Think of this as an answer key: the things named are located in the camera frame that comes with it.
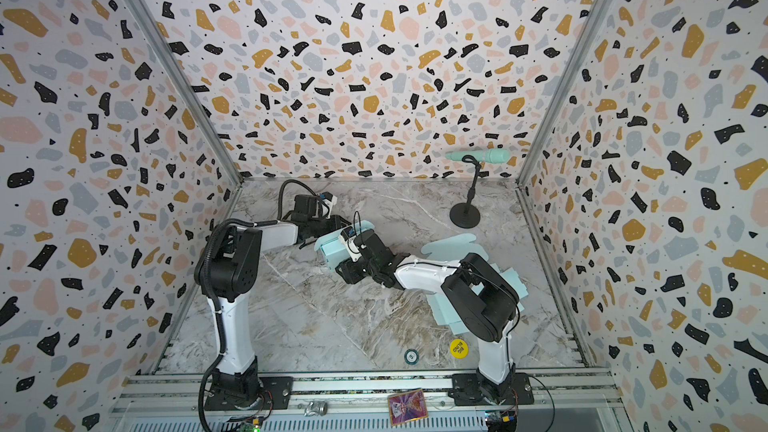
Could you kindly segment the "mint paper box sheet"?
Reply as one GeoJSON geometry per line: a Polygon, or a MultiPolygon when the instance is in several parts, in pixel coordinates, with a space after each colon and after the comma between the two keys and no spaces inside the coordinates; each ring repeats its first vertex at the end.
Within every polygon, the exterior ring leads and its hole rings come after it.
{"type": "MultiPolygon", "coordinates": [[[[363,220],[360,225],[354,226],[359,233],[366,230],[373,230],[375,226],[367,221],[363,220]]],[[[329,270],[334,271],[335,267],[340,263],[349,259],[349,255],[339,240],[339,232],[341,229],[332,233],[326,234],[323,237],[317,239],[314,243],[314,250],[318,252],[329,270]]]]}

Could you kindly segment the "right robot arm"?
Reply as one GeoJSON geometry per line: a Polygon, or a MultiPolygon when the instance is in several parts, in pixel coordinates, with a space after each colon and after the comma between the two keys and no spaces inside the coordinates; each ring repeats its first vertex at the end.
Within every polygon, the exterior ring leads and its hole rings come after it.
{"type": "Polygon", "coordinates": [[[335,267],[348,284],[371,278],[386,288],[442,295],[478,342],[479,363],[474,375],[452,378],[449,395],[458,403],[509,404],[514,395],[514,365],[508,333],[519,319],[519,296],[480,255],[460,260],[430,261],[393,253],[374,230],[338,232],[349,257],[335,267]]]}

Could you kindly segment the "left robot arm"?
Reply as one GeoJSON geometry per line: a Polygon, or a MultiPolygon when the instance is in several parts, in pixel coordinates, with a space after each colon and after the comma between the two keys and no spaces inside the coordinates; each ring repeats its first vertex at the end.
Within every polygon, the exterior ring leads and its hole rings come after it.
{"type": "Polygon", "coordinates": [[[265,396],[248,322],[260,257],[264,251],[304,245],[347,225],[333,213],[336,202],[330,192],[298,195],[294,208],[276,219],[229,218],[213,229],[196,266],[195,282],[213,317],[217,352],[206,369],[206,381],[214,396],[239,407],[265,396]]]}

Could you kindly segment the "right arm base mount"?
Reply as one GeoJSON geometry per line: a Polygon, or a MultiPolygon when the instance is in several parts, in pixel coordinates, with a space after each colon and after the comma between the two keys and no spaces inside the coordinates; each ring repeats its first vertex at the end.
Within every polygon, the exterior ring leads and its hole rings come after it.
{"type": "Polygon", "coordinates": [[[447,395],[458,406],[531,405],[534,403],[530,377],[526,373],[513,372],[500,384],[495,384],[479,371],[451,376],[447,395]]]}

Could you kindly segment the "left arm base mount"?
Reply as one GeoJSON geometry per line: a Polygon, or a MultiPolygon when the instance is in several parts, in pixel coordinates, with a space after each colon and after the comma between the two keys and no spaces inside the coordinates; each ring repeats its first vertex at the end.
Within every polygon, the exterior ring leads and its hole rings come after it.
{"type": "Polygon", "coordinates": [[[264,412],[288,408],[294,379],[292,376],[260,376],[258,373],[223,374],[215,371],[212,395],[204,401],[204,411],[264,412]]]}

